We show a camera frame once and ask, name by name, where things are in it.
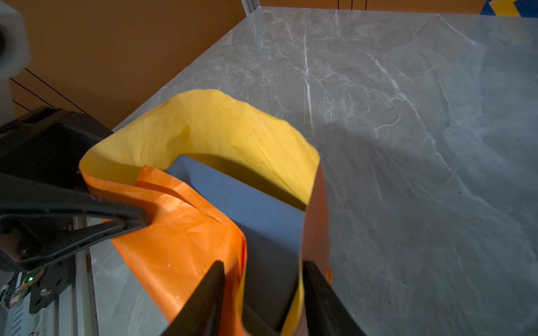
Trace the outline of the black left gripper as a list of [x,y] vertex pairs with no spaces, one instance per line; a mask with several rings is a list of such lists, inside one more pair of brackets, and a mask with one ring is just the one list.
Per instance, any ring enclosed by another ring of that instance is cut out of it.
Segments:
[[79,162],[111,134],[46,106],[1,126],[1,270],[40,270],[149,225],[143,209],[70,190],[86,188]]

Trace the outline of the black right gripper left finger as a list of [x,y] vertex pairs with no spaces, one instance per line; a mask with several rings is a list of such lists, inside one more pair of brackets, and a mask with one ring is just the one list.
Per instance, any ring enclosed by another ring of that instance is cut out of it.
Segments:
[[218,335],[225,280],[224,264],[217,260],[161,335]]

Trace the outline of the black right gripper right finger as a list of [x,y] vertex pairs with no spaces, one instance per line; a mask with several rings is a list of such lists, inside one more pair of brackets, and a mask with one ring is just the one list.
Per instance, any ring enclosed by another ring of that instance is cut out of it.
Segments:
[[308,334],[366,336],[313,261],[303,263],[304,305]]

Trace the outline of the dark blue gift box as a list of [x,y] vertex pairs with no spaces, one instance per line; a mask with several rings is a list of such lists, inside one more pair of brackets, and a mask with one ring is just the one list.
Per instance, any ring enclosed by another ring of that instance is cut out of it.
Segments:
[[167,173],[231,219],[247,241],[242,322],[251,335],[278,335],[298,288],[303,211],[186,155]]

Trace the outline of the yellow wrapping paper sheet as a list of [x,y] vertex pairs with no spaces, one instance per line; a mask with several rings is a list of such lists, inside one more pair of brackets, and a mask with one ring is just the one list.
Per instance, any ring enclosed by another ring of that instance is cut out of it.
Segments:
[[94,145],[96,196],[149,225],[113,245],[168,321],[224,265],[221,335],[307,335],[303,263],[327,280],[329,211],[317,150],[289,123],[218,90],[191,90]]

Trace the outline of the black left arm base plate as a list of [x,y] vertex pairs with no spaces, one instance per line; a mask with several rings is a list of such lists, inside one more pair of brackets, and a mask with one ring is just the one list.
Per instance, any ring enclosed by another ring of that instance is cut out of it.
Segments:
[[29,313],[37,314],[71,284],[76,273],[75,257],[34,272],[15,273],[1,283],[1,307],[15,309],[25,298],[30,299]]

